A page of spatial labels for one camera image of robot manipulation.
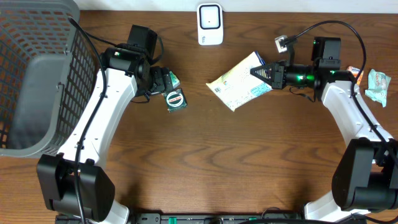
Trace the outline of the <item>green white packet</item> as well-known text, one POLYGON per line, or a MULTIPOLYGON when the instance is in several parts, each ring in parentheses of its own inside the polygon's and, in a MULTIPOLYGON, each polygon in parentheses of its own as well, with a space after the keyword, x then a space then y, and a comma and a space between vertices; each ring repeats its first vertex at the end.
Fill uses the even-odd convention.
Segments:
POLYGON ((172 71, 169 71, 169 75, 170 75, 170 79, 172 81, 173 89, 176 89, 180 85, 180 80, 172 71))

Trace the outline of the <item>dark green round-label packet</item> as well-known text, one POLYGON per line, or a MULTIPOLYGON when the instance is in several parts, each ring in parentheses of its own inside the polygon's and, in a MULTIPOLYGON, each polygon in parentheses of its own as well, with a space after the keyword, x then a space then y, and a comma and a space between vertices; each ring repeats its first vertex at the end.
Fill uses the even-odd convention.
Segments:
POLYGON ((162 96, 164 97, 169 113, 187 107, 186 97, 181 88, 163 93, 162 96))

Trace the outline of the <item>large yellow snack bag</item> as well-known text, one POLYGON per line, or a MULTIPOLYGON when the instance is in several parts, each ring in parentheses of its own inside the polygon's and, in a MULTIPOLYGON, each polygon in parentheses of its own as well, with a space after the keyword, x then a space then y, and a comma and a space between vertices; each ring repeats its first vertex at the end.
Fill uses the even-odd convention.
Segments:
POLYGON ((253 51, 231 70, 206 86, 231 110, 272 90, 271 86, 250 74, 255 67, 265 65, 257 51, 253 51))

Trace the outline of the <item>orange small packet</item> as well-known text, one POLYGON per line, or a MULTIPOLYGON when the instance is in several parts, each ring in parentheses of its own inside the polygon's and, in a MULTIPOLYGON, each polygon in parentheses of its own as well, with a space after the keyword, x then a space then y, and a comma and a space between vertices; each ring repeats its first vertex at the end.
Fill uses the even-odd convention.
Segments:
POLYGON ((353 74, 353 76, 354 76, 355 78, 357 78, 356 84, 357 84, 358 86, 360 86, 360 83, 361 83, 361 80, 362 80, 362 77, 363 77, 364 72, 361 72, 361 74, 359 74, 360 69, 359 69, 359 68, 356 68, 356 67, 353 67, 353 66, 347 67, 346 70, 347 70, 347 71, 350 71, 350 72, 353 74))

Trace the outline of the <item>light blue small packet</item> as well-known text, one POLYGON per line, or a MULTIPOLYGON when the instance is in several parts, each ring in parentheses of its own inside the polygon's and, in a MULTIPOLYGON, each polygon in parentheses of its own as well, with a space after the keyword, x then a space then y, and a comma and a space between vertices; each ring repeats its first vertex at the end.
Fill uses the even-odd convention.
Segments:
POLYGON ((379 102, 383 108, 386 107, 390 81, 391 77, 385 73, 371 69, 368 75, 368 89, 365 90, 365 95, 373 101, 379 102))

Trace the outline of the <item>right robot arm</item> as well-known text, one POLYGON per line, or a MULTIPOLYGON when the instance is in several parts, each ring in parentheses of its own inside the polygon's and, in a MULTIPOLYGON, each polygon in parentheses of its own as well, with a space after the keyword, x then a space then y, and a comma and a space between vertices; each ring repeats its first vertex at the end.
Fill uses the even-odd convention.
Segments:
POLYGON ((306 220, 340 222, 349 217, 397 208, 397 141, 377 122, 350 71, 340 68, 341 40, 316 37, 312 65, 294 63, 294 41, 275 39, 287 60, 252 68, 252 76, 274 90, 309 87, 332 114, 346 150, 335 170, 331 191, 304 206, 306 220))

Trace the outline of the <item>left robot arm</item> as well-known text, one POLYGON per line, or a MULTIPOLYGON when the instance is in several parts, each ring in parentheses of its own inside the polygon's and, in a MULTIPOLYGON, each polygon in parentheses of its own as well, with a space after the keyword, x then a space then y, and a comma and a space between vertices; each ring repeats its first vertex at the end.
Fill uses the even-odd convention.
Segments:
POLYGON ((100 69, 77 126, 54 156, 37 164, 45 206, 77 223, 127 223, 129 209, 115 200, 104 171, 109 145, 127 105, 173 89, 167 67, 154 56, 162 40, 148 27, 133 25, 126 43, 96 54, 100 69))

